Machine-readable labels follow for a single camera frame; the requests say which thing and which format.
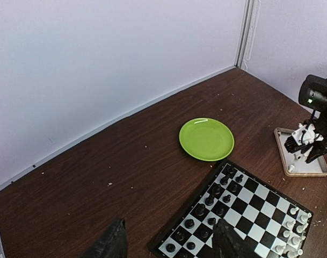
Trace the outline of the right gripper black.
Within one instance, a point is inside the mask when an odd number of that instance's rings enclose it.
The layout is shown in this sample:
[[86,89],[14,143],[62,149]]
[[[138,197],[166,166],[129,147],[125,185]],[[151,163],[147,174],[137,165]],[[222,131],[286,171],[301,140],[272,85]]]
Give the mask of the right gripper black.
[[320,137],[314,141],[313,148],[310,151],[306,163],[311,163],[317,158],[327,154],[327,128],[323,128],[321,130],[316,130],[317,135],[321,135],[323,137],[322,141],[319,141]]

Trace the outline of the small white piece in tray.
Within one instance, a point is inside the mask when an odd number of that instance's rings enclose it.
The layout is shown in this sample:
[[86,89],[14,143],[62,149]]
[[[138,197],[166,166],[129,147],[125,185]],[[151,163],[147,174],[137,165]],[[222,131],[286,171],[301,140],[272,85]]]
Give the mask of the small white piece in tray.
[[288,167],[288,172],[289,173],[293,173],[295,170],[295,166],[293,164],[291,164],[289,167]]

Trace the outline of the black pawn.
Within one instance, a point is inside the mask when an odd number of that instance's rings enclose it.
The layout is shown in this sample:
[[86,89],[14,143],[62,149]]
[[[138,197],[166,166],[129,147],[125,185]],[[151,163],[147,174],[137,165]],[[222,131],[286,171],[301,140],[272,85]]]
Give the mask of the black pawn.
[[235,178],[235,181],[236,181],[237,183],[241,183],[242,180],[243,180],[243,175],[239,175],[239,176],[237,176],[237,177]]

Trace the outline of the green plate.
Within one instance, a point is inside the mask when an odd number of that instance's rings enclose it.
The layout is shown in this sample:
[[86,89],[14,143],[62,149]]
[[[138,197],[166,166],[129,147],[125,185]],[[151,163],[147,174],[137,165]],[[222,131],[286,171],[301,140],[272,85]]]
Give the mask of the green plate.
[[235,147],[232,131],[212,118],[194,118],[179,131],[179,142],[191,157],[213,162],[226,158]]

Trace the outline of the white pawn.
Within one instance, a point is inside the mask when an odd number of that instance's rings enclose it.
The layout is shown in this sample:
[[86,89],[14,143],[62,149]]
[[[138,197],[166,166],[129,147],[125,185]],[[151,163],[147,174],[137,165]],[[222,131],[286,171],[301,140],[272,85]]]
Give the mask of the white pawn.
[[295,224],[296,224],[295,220],[286,221],[285,226],[287,229],[292,230]]
[[292,233],[293,233],[292,230],[285,230],[282,235],[284,238],[289,238],[292,235]]
[[295,215],[295,214],[297,214],[298,210],[299,210],[299,207],[292,207],[292,208],[289,210],[289,213],[290,213],[291,215]]

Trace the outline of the right aluminium frame post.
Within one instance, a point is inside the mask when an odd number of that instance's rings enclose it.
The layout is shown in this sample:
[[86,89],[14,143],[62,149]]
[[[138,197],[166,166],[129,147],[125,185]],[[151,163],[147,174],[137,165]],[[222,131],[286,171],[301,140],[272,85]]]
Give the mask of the right aluminium frame post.
[[251,59],[260,9],[261,1],[245,1],[240,38],[235,58],[235,67],[241,70],[248,71],[248,62]]

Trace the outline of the black corner rook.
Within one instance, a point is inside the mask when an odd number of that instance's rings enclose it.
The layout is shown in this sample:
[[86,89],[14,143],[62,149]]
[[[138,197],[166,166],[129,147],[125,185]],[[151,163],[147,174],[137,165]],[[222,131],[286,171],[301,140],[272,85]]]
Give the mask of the black corner rook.
[[233,165],[227,165],[226,175],[233,175],[236,172],[236,168]]

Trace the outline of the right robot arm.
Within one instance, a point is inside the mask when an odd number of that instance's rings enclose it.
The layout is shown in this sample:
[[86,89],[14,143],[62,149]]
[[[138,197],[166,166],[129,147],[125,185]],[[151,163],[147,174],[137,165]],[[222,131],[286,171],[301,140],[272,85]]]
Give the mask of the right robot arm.
[[314,126],[315,140],[308,147],[310,153],[306,163],[311,163],[320,156],[327,154],[327,78],[308,75],[301,85],[299,104],[308,107],[313,112],[319,112],[319,117],[314,114],[304,122],[307,127]]

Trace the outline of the black white chessboard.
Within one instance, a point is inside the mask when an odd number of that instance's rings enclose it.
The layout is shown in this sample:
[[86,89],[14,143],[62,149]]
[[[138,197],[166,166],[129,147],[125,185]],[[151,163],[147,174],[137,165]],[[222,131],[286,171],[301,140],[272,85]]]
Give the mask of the black white chessboard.
[[[236,172],[226,175],[227,165]],[[241,183],[235,178],[243,175]],[[299,207],[297,214],[289,210]],[[201,183],[191,199],[175,214],[162,233],[154,238],[150,250],[157,257],[210,257],[213,226],[220,218],[260,257],[287,257],[290,251],[300,253],[305,239],[292,245],[291,238],[307,237],[308,227],[302,234],[296,227],[303,225],[299,216],[313,213],[274,187],[255,177],[237,164],[224,159]],[[295,220],[292,235],[283,237],[286,221]]]

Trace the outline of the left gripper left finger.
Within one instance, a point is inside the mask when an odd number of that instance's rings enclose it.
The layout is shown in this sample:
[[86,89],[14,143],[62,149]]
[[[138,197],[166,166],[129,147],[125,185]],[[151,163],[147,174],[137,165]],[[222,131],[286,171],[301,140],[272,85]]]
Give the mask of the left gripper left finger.
[[123,258],[128,256],[126,221],[116,219],[82,254],[82,257]]

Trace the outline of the metal wooden tray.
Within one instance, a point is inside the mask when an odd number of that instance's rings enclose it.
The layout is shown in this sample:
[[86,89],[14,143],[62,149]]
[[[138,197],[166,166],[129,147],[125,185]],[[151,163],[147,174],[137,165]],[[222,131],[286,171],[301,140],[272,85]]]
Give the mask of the metal wooden tray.
[[[277,142],[283,171],[288,177],[326,177],[327,176],[327,164],[323,156],[317,158],[311,163],[306,163],[306,154],[309,154],[310,150],[304,154],[300,152],[291,154],[286,151],[284,143],[293,130],[277,127],[274,130],[274,136]],[[293,173],[288,172],[288,167],[293,164],[295,170]]]

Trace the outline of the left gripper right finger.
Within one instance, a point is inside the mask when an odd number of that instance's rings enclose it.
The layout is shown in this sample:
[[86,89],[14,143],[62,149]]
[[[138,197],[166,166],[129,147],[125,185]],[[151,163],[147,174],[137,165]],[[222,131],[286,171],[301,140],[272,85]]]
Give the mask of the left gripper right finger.
[[249,247],[228,222],[220,218],[213,226],[212,257],[254,258],[259,255]]

